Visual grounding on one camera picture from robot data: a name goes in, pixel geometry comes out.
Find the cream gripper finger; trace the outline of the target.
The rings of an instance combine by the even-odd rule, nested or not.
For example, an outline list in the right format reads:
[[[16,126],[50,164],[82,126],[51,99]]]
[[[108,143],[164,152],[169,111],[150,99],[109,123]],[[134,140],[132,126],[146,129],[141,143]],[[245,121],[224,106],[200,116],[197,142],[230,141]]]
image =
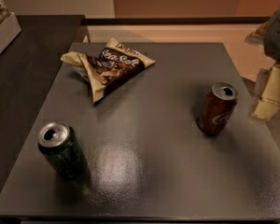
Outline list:
[[[280,110],[280,62],[261,68],[254,89],[251,116],[269,120]]]

